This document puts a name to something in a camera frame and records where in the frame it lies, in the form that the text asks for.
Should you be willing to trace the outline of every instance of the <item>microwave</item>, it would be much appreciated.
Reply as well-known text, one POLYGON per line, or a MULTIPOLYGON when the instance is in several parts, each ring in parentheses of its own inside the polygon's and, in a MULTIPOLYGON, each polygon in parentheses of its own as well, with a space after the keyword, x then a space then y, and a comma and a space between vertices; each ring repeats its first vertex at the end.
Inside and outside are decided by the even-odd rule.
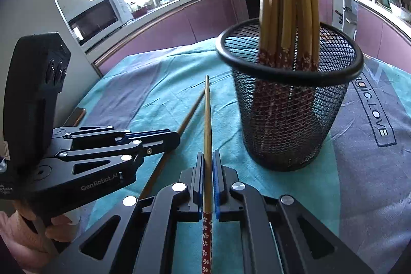
POLYGON ((84 52, 133 19, 130 5, 124 0, 93 0, 68 17, 73 37, 84 52))

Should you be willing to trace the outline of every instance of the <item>bundle of chopsticks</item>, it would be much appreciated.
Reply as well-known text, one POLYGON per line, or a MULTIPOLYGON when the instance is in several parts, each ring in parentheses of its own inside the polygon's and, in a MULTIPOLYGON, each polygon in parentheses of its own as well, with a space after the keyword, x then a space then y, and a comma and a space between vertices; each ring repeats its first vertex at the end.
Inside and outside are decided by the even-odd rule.
POLYGON ((319 29, 317 0, 260 0, 258 62, 276 68, 317 71, 319 29))

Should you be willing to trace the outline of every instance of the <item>metal bolt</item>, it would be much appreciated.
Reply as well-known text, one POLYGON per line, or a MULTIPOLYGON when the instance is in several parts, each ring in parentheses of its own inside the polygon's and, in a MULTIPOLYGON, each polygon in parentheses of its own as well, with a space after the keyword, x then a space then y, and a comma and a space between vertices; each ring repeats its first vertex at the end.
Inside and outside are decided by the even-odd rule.
POLYGON ((186 189, 186 185, 183 182, 176 182, 171 188, 175 192, 181 192, 186 189))
POLYGON ((236 191, 242 191, 245 188, 245 185, 242 182, 235 182, 231 185, 231 187, 233 187, 236 191))
POLYGON ((130 196, 126 196, 123 199, 123 204, 124 206, 134 206, 137 203, 137 201, 138 201, 137 197, 130 195, 130 196))
POLYGON ((294 203, 294 198, 290 195, 284 195, 281 196, 281 202, 289 206, 294 203))
POLYGON ((130 160, 131 158, 133 158, 133 157, 131 157, 130 155, 122 155, 122 156, 120 157, 120 159, 123 160, 123 161, 130 160))

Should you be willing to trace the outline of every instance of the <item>kitchen counter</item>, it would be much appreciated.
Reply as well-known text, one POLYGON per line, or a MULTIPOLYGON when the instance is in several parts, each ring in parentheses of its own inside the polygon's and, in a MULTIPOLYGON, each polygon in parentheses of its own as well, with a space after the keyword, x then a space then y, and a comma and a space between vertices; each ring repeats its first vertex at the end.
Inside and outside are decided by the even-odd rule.
POLYGON ((183 5, 188 3, 192 3, 195 0, 174 0, 158 8, 155 8, 151 12, 147 13, 146 15, 131 20, 125 25, 123 25, 118 30, 114 31, 111 35, 104 38, 100 41, 99 44, 95 45, 91 49, 87 51, 87 59, 90 63, 95 62, 100 56, 102 56, 107 50, 111 47, 125 39, 128 35, 132 34, 134 31, 142 28, 143 26, 147 25, 148 23, 161 18, 166 13, 179 8, 183 5))
POLYGON ((387 23, 393 26, 405 39, 411 44, 411 26, 402 19, 393 15, 390 11, 385 9, 370 0, 355 0, 359 4, 366 7, 368 10, 374 12, 378 16, 382 17, 387 23))

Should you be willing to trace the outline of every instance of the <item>mesh pen holder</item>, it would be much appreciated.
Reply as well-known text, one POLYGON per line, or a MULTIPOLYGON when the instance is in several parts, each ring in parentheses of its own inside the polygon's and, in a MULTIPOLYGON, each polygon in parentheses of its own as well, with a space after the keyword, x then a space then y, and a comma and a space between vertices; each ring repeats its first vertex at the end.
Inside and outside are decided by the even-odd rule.
POLYGON ((217 50, 233 70, 248 153, 268 169, 293 171, 317 157, 364 57, 350 37, 321 23, 318 71, 271 68, 257 63, 259 31, 258 18, 230 27, 217 50))

